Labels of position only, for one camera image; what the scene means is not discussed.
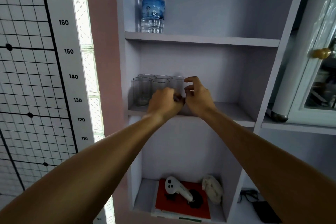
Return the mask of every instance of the hand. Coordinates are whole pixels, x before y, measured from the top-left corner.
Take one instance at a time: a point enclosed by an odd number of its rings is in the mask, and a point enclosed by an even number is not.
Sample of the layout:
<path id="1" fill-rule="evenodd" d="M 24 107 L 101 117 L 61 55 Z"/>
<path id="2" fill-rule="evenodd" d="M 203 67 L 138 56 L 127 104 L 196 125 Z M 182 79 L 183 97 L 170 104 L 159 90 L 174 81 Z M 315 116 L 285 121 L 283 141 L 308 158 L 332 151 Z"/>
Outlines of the hand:
<path id="1" fill-rule="evenodd" d="M 188 77 L 184 81 L 193 83 L 184 88 L 187 95 L 185 102 L 193 114 L 203 118 L 207 111 L 217 109 L 210 91 L 201 84 L 197 76 Z"/>
<path id="2" fill-rule="evenodd" d="M 180 94 L 167 87 L 163 90 L 157 90 L 153 94 L 152 99 L 149 101 L 147 114 L 154 115 L 165 123 L 181 111 L 184 103 L 185 99 Z"/>

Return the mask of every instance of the black dot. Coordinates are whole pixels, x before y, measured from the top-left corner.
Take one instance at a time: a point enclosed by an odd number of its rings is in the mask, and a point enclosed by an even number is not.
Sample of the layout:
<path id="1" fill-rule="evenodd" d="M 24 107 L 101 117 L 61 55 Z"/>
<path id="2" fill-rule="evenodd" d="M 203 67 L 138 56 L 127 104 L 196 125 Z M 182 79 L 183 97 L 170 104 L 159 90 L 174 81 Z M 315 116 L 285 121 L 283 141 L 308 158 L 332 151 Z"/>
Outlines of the black dot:
<path id="1" fill-rule="evenodd" d="M 9 51 L 12 51 L 13 50 L 13 47 L 10 45 L 10 44 L 6 44 L 6 49 L 9 50 Z"/>

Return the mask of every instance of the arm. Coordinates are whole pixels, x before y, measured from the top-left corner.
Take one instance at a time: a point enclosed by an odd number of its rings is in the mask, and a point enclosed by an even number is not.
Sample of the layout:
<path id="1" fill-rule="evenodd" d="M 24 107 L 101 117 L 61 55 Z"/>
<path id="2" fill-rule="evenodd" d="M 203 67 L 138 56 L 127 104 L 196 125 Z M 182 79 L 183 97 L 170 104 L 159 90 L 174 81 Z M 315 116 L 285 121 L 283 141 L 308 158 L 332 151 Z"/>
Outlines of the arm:
<path id="1" fill-rule="evenodd" d="M 149 137 L 183 107 L 174 90 L 158 90 L 142 120 L 82 150 L 0 212 L 1 223 L 89 224 Z"/>
<path id="2" fill-rule="evenodd" d="M 221 137 L 284 223 L 336 219 L 333 181 L 218 111 L 197 77 L 185 81 L 194 83 L 185 88 L 188 107 Z"/>

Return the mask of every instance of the grid chart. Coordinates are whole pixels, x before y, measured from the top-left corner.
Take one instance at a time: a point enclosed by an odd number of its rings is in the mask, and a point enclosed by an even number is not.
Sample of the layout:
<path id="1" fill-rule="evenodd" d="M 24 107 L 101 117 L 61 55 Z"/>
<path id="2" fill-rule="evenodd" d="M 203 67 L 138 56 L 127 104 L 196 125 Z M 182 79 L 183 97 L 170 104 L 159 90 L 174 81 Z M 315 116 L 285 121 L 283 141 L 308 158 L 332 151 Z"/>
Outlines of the grid chart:
<path id="1" fill-rule="evenodd" d="M 45 0 L 0 0 L 0 197 L 76 154 Z"/>

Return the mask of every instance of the forearm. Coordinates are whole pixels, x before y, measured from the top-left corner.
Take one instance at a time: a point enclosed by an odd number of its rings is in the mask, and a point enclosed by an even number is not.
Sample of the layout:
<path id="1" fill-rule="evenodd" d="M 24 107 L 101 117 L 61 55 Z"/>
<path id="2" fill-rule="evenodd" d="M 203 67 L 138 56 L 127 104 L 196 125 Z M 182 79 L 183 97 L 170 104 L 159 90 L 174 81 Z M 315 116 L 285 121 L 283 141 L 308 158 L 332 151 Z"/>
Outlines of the forearm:
<path id="1" fill-rule="evenodd" d="M 336 187 L 330 179 L 219 111 L 210 110 L 202 118 L 284 223 L 327 223 L 336 218 Z"/>
<path id="2" fill-rule="evenodd" d="M 156 116 L 112 134 L 68 159 L 0 212 L 4 223 L 91 223 L 149 137 Z"/>

